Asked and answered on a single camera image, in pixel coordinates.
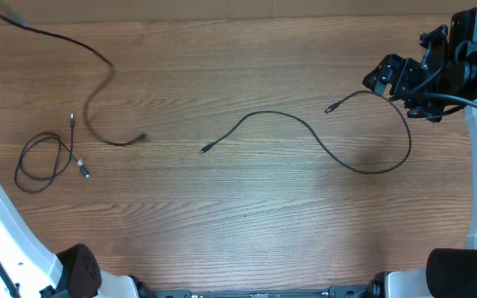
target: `wooden tabletop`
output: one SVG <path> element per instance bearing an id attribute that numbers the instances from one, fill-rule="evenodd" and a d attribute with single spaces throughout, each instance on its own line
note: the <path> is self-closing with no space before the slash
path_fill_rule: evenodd
<path id="1" fill-rule="evenodd" d="M 250 21 L 117 22 L 41 26 L 101 51 L 118 76 L 84 101 L 106 67 L 66 41 L 0 26 L 0 182 L 53 252 L 88 245 L 103 270 L 141 277 L 152 289 L 194 291 L 325 288 L 365 283 L 380 271 L 426 264 L 433 248 L 462 248 L 470 221 L 470 142 L 462 113 L 442 123 L 409 120 L 412 155 L 384 175 L 333 161 L 300 123 L 242 116 L 277 110 L 306 120 L 343 161 L 392 166 L 407 136 L 382 99 L 351 99 L 386 54 L 420 60 L 418 32 L 450 16 L 326 17 Z M 57 132 L 74 164 L 38 195 L 14 169 L 25 142 Z M 31 151 L 26 168 L 49 174 L 55 145 Z"/>

